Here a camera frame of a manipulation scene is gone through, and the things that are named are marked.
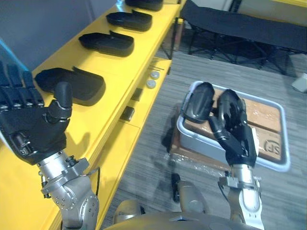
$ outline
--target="small white cap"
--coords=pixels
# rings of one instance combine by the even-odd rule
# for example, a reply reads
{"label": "small white cap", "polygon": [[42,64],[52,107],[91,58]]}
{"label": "small white cap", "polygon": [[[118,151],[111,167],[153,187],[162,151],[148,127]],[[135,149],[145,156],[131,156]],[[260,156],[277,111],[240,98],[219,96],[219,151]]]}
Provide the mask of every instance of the small white cap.
{"label": "small white cap", "polygon": [[151,78],[152,79],[158,79],[159,78],[159,76],[160,76],[160,73],[158,72],[158,71],[152,71],[151,73],[150,73],[150,76],[151,76]]}
{"label": "small white cap", "polygon": [[156,83],[154,80],[148,80],[146,85],[149,89],[153,89],[156,86]]}

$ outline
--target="cardboard box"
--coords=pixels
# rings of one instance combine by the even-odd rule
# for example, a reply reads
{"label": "cardboard box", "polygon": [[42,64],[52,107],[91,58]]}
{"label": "cardboard box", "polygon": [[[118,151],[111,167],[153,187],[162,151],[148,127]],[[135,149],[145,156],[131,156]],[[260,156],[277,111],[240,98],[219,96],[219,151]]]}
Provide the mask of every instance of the cardboard box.
{"label": "cardboard box", "polygon": [[[213,108],[217,107],[217,99],[223,93],[222,90],[214,89]],[[275,133],[281,132],[280,112],[277,108],[261,104],[256,101],[244,99],[248,124],[270,130]]]}
{"label": "cardboard box", "polygon": [[[223,91],[215,89],[213,107]],[[280,113],[273,108],[255,101],[244,99],[247,108],[248,125],[256,129],[259,139],[259,156],[269,161],[280,161],[282,141],[280,136]],[[197,124],[185,119],[183,126],[195,133],[215,139],[208,121]]]}
{"label": "cardboard box", "polygon": [[194,152],[190,149],[186,149],[181,146],[180,144],[180,132],[177,129],[177,127],[174,127],[174,132],[173,132],[173,139],[172,139],[172,144],[170,148],[170,153],[175,153],[179,154],[181,156],[185,156],[188,158],[191,158],[197,162],[200,162],[206,166],[209,166],[211,168],[215,168],[218,170],[222,171],[229,171],[230,168],[227,164],[224,164],[220,161],[217,161],[215,159],[212,159],[211,157],[207,157],[205,155],[202,155],[200,153]]}
{"label": "cardboard box", "polygon": [[280,161],[282,151],[280,135],[256,126],[251,127],[256,129],[259,140],[259,156],[270,161]]}

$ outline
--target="gray wall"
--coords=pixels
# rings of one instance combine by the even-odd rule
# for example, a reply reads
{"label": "gray wall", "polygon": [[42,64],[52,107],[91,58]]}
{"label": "gray wall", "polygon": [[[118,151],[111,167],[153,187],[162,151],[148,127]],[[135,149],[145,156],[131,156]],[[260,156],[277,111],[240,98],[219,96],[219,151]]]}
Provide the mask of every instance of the gray wall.
{"label": "gray wall", "polygon": [[115,3],[116,0],[0,0],[0,38],[33,70]]}

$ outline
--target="white tray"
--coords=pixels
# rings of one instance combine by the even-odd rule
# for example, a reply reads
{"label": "white tray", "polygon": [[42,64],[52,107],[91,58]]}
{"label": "white tray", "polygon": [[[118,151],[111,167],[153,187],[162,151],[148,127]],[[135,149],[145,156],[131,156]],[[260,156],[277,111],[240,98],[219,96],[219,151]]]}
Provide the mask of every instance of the white tray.
{"label": "white tray", "polygon": [[[191,84],[188,94],[186,95],[186,98],[182,104],[182,108],[186,106],[186,103],[188,102],[192,92],[194,89],[202,84],[202,81],[195,81]],[[214,88],[219,90],[226,90],[227,88],[213,85]],[[288,134],[287,134],[287,128],[286,128],[286,120],[285,120],[285,113],[283,107],[275,102],[256,97],[247,93],[236,91],[239,97],[246,98],[252,101],[260,102],[262,104],[266,104],[268,106],[277,108],[281,115],[281,138],[282,138],[282,158],[279,163],[272,162],[266,159],[263,159],[261,157],[257,157],[256,164],[260,164],[262,166],[265,166],[269,169],[273,169],[278,172],[286,172],[289,170],[291,161],[290,161],[290,153],[289,153],[289,146],[288,146]],[[183,126],[184,118],[182,115],[179,116],[177,120],[177,128],[180,131],[180,143],[183,147],[194,150],[196,152],[199,152],[203,155],[209,156],[211,158],[214,158],[218,161],[224,162],[227,164],[226,158],[225,158],[225,150],[222,148],[222,146],[213,139],[207,138],[203,135],[197,134],[195,132],[192,132]]]}

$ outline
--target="robotic hand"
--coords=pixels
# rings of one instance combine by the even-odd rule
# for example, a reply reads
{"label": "robotic hand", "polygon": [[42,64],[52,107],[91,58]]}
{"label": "robotic hand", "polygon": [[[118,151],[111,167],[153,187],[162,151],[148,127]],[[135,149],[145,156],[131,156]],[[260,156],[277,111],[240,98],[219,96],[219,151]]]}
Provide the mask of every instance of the robotic hand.
{"label": "robotic hand", "polygon": [[218,116],[210,116],[209,123],[231,167],[230,175],[226,172],[225,177],[220,178],[219,187],[230,188],[225,198],[232,220],[263,230],[260,181],[253,176],[257,153],[245,103],[233,90],[226,90],[217,104]]}
{"label": "robotic hand", "polygon": [[0,137],[15,155],[36,164],[44,198],[52,198],[60,208],[63,229],[94,230],[99,202],[91,190],[86,158],[67,156],[66,130],[71,116],[71,86],[60,82],[55,100],[44,107],[35,89],[31,72],[22,79],[16,65],[7,66],[8,78],[0,62]]}

